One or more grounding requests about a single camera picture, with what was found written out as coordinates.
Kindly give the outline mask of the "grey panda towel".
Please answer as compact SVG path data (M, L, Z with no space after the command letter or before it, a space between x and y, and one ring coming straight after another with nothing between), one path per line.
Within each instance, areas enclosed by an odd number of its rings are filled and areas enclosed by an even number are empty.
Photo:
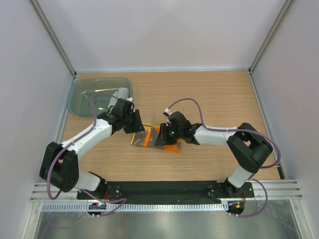
M130 99L129 97L129 89L128 88L119 88L117 91L115 91L113 93L113 95L111 96L110 98L110 101L109 101L109 104L108 104L108 107L112 107L112 106L115 106L118 98L123 98L123 99Z

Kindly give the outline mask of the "grey orange towel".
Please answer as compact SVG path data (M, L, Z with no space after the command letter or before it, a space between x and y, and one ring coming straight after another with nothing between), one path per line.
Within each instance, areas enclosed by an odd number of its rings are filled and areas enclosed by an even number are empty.
M180 153L181 139L174 145L155 146L155 141L159 135L160 126L154 124L143 124L145 131L133 133L130 144L138 147L150 147L164 151Z

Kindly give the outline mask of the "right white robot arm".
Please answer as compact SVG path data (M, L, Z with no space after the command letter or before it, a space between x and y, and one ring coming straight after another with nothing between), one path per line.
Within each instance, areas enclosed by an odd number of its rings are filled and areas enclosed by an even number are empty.
M209 128L203 123L192 124L177 111L167 115L166 123L160 125L155 146L174 145L179 139L188 144L213 144L230 149L238 166L220 189L221 193L230 197L242 192L244 183L261 169L273 152L273 147L249 123L231 128Z

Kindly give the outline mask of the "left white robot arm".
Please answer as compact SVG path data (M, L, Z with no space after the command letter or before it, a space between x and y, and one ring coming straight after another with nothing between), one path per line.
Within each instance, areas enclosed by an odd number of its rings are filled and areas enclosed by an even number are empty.
M99 115L82 132L62 143L51 142L45 150L39 176L47 183L47 194L55 200L51 186L59 192L72 189L88 191L94 199L101 199L106 192L105 180L92 172L80 172L79 160L96 144L124 130L126 134L144 131L139 110L134 103L118 98L115 105Z

